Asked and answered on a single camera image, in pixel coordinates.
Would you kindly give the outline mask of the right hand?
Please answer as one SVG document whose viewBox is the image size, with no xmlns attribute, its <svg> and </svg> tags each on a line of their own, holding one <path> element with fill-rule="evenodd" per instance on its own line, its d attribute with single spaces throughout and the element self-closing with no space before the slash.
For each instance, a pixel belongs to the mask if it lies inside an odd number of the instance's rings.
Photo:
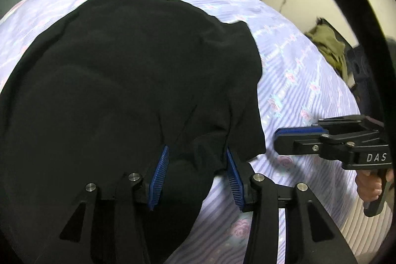
<svg viewBox="0 0 396 264">
<path fill-rule="evenodd" d="M 387 194 L 387 203 L 392 208 L 394 204 L 394 173 L 393 169 L 388 169 L 386 180 L 391 184 L 390 191 Z M 376 201 L 383 191 L 383 184 L 381 178 L 369 170 L 357 170 L 355 183 L 357 185 L 357 192 L 363 202 Z"/>
</svg>

